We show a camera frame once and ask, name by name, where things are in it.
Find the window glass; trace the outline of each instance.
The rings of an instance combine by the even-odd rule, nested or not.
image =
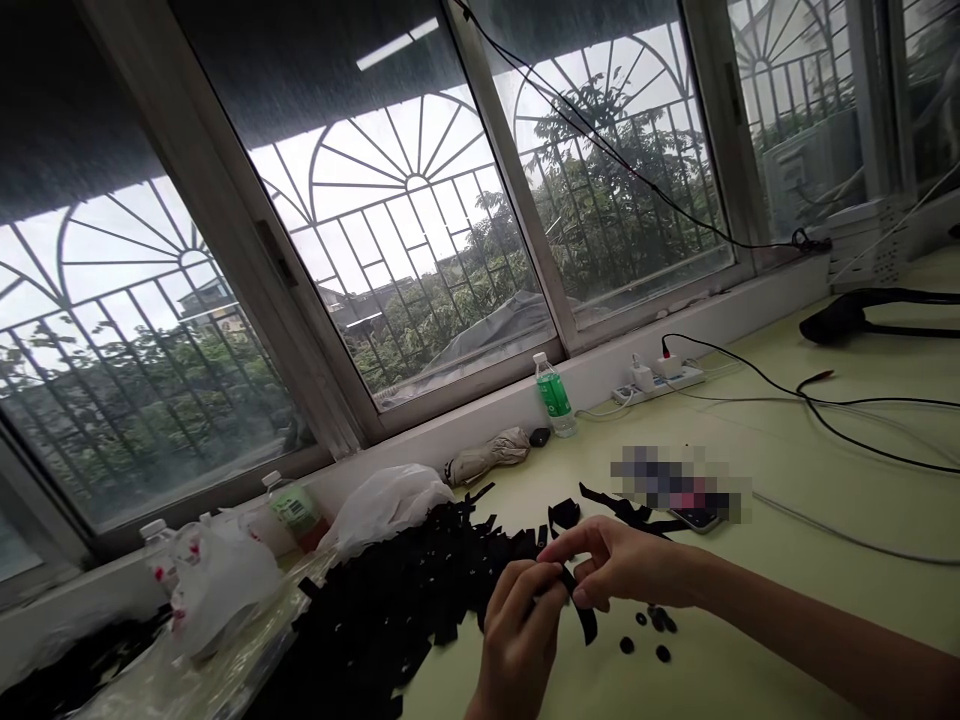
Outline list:
[[[310,442],[72,4],[0,14],[0,410],[101,529]]]
[[[40,558],[0,513],[0,582],[40,565]]]
[[[843,0],[740,0],[730,23],[773,236],[866,200]]]
[[[471,5],[536,73],[485,45],[578,326],[733,262],[564,120],[579,120],[566,99],[686,212],[726,230],[676,2]]]
[[[381,408],[555,336],[435,0],[172,5]]]
[[[907,102],[921,196],[960,161],[960,2],[905,0]],[[954,173],[937,190],[960,187]]]

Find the pile of black fabric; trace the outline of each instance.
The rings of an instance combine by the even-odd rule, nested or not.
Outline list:
[[[494,528],[496,516],[472,525],[477,499],[438,505],[421,525],[332,568],[320,588],[302,582],[311,603],[294,621],[297,639],[245,717],[399,717],[403,699],[394,691],[432,645],[456,640],[467,611],[482,631],[500,573],[546,544],[546,525],[512,537]],[[569,572],[564,583],[572,592]],[[589,644],[596,617],[578,612]]]
[[[169,618],[164,605],[146,622],[123,620],[78,640],[57,662],[0,695],[0,718],[65,718],[149,648]]]

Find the hand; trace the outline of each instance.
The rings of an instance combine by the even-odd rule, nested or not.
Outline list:
[[[696,604],[689,578],[702,550],[634,530],[597,515],[547,545],[540,562],[567,562],[579,553],[590,559],[577,565],[573,601],[582,608],[610,609],[610,598],[639,600],[668,607]]]
[[[567,597],[561,571],[556,563],[517,560],[500,575],[487,605],[480,681],[466,720],[535,720],[540,714]]]

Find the green label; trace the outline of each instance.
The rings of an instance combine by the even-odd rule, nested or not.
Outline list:
[[[320,520],[310,496],[300,487],[287,488],[281,492],[270,503],[270,508],[297,538],[309,532]]]
[[[570,401],[567,400],[567,391],[563,389],[559,375],[540,376],[537,378],[537,387],[540,388],[540,397],[550,417],[561,417],[570,412]]]

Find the window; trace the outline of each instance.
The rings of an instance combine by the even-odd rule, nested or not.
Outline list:
[[[485,48],[579,328],[733,262],[715,233],[573,127],[589,120],[688,213],[725,229],[676,2],[565,3],[549,17],[495,0],[472,5],[497,42],[532,63],[510,67]]]
[[[960,160],[960,3],[955,0],[904,0],[907,55],[907,107],[920,195]],[[954,174],[938,196],[960,187]]]
[[[378,409],[556,337],[438,3],[233,5],[172,2]]]
[[[0,582],[40,565],[40,557],[0,514]]]
[[[0,411],[97,531],[311,444],[70,3],[0,12]]]
[[[3,4],[0,605],[960,157],[956,3],[470,4]]]
[[[843,0],[728,6],[771,230],[789,238],[867,199]]]

